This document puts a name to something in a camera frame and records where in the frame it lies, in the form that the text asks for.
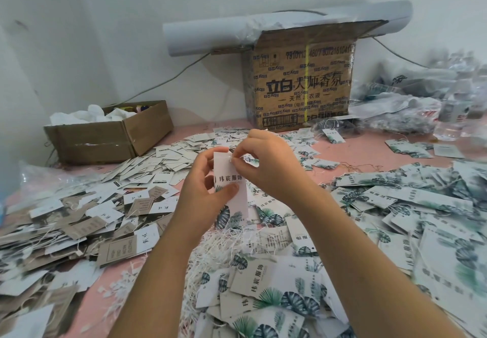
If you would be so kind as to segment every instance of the small cardboard box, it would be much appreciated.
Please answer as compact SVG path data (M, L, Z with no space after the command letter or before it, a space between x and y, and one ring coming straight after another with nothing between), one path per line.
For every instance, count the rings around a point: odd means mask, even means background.
M242 54L247 118L259 129L298 129L346 115L356 40L387 21L263 31Z
M61 163L122 162L143 155L174 128L166 101L123 103L103 110L107 114L116 107L136 106L150 108L122 121L45 126L44 131Z

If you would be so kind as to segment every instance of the white tissue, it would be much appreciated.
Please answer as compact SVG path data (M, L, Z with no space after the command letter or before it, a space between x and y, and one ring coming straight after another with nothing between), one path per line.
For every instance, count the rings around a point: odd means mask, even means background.
M105 116L103 109L98 105L89 105L88 111L76 111L70 114L55 112L51 115L51 125L72 125L87 123L102 123L106 121L122 121L136 115L135 112L127 112L120 108L115 108Z

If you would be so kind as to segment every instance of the forearm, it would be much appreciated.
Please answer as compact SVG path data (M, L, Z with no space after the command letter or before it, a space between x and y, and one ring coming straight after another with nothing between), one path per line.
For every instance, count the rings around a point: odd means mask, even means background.
M309 185L289 206L308 230L358 336L463 336L328 192Z
M142 268L109 338L177 337L191 249L174 244L179 244L175 235L164 233Z

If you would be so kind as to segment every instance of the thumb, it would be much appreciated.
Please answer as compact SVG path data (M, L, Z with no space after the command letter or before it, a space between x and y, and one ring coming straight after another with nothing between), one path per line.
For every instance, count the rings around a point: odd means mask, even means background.
M215 199L218 209L221 209L229 200L231 200L238 191L239 185L237 183L232 183L214 193L212 196Z
M246 163L241 158L232 158L232 163L240 175L242 175L247 180L254 182L254 178L257 177L256 167L253 167L249 163Z

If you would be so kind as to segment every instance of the hand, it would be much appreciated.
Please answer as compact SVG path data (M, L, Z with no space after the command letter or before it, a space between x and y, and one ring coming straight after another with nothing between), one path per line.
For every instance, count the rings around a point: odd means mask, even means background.
M246 153L259 159L259 167L240 158ZM269 131L252 129L235 148L232 163L240 175L284 203L313 184L289 145Z
M237 184L229 184L216 193L208 193L214 184L213 175L208 175L213 169L213 152L228 152L228 147L208 149L196 157L165 231L165 235L171 233L183 247L191 247L190 251L200 243L220 210L239 190Z

